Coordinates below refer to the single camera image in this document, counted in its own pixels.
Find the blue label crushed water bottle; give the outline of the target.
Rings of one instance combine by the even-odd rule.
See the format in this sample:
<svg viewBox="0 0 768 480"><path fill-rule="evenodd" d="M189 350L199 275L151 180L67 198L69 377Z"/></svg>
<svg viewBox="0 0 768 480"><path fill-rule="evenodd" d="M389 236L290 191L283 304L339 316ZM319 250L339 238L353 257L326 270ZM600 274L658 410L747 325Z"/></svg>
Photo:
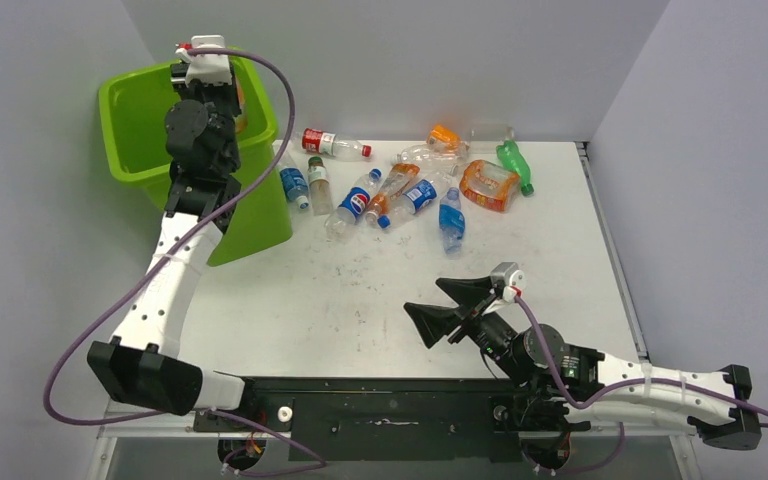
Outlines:
<svg viewBox="0 0 768 480"><path fill-rule="evenodd" d="M447 255L457 253L462 246L466 225L460 191L456 187L449 188L440 200L438 226L444 252Z"/></svg>

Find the large orange tea bottle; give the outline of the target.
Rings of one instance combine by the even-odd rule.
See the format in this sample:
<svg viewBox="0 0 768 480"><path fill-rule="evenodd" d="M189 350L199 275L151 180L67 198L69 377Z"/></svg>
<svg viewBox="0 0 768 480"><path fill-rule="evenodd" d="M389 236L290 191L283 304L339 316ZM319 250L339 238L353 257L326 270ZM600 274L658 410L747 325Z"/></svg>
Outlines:
<svg viewBox="0 0 768 480"><path fill-rule="evenodd" d="M248 125L248 115L244 90L238 77L234 77L234 87L237 96L238 112L234 116L235 134L244 132Z"/></svg>

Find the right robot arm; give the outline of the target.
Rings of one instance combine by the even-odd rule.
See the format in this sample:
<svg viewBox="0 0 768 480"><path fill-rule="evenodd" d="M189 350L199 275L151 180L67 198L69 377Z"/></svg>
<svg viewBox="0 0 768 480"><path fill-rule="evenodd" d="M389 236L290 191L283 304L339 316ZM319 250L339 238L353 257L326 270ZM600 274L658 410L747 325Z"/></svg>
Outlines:
<svg viewBox="0 0 768 480"><path fill-rule="evenodd" d="M407 302L403 308L423 343L470 339L525 392L525 409L514 419L526 430L561 431L616 422L697 435L719 449L754 450L762 432L748 406L749 370L729 365L708 373L655 367L566 342L552 326L527 315L530 327L515 330L500 310L522 299L524 273L503 263L477 279L439 278L454 306Z"/></svg>

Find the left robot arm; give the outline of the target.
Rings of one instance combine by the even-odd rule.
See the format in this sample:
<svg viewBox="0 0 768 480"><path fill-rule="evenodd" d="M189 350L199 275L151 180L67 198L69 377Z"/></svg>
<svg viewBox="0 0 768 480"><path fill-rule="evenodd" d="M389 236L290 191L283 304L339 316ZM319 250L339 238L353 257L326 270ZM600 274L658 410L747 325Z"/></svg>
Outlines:
<svg viewBox="0 0 768 480"><path fill-rule="evenodd" d="M231 429L250 428L258 403L242 379L179 359L184 321L196 287L233 214L221 207L241 189L235 120L241 115L229 59L208 55L170 68L180 99L166 113L171 186L148 282L107 342L87 362L111 399L184 415L219 409Z"/></svg>

